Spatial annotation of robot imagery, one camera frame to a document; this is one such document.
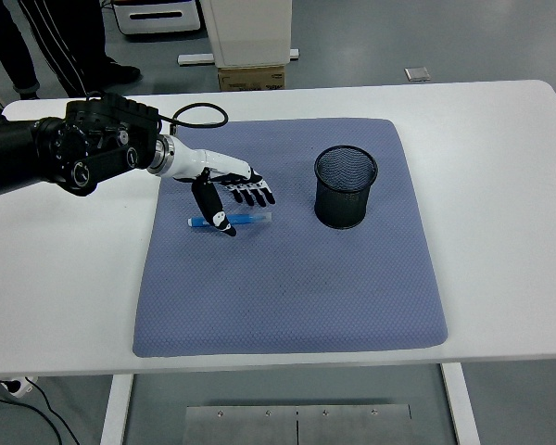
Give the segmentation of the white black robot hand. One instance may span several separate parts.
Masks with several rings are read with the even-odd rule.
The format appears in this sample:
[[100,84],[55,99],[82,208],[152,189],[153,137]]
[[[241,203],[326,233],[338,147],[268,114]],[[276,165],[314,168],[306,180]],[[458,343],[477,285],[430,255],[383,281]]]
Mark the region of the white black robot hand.
[[174,136],[163,135],[157,140],[148,171],[189,183],[204,220],[229,236],[236,235],[236,230],[224,211],[216,184],[228,190],[238,203],[261,207],[275,203],[267,182],[247,162],[206,149],[192,149]]

